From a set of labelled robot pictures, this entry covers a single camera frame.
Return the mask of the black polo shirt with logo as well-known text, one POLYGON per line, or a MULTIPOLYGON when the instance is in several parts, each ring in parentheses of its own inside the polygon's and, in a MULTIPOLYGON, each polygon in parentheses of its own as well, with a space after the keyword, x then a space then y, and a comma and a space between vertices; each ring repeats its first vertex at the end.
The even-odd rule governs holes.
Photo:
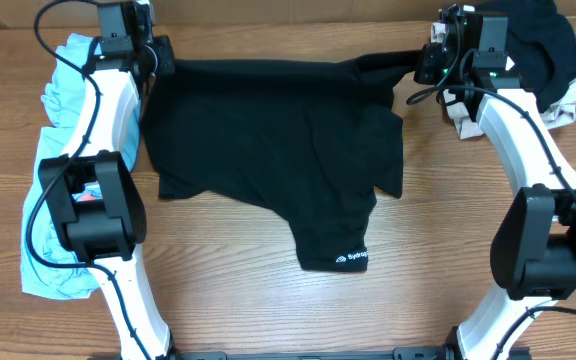
POLYGON ((212 191, 271 210, 288 223, 303 269, 364 272, 376 195, 402 194, 394 88, 418 57, 176 61, 141 120, 160 197, 212 191))

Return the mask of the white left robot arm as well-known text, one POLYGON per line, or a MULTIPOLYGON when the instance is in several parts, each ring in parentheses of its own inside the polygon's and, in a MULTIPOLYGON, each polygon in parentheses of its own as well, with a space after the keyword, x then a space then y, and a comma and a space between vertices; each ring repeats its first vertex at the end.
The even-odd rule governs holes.
POLYGON ((87 268, 104 295, 122 359, 174 359, 171 331, 160 315, 145 271, 144 204, 121 151, 138 117, 134 111, 153 76, 172 71, 167 37, 153 34, 148 0, 96 2, 101 35, 83 77, 85 97, 70 142, 38 167, 46 206, 61 246, 87 268))

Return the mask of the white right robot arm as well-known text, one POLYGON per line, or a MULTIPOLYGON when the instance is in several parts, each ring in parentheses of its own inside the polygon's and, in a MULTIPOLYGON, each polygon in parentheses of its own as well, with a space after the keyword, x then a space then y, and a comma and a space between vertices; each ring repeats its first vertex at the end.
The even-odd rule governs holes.
POLYGON ((576 171, 547 124, 572 118, 576 37, 551 8, 494 2, 442 9, 414 78, 451 117, 477 126, 496 149, 513 202, 490 249, 493 284, 444 344, 400 347, 398 359, 526 359, 517 339, 576 291, 576 171))

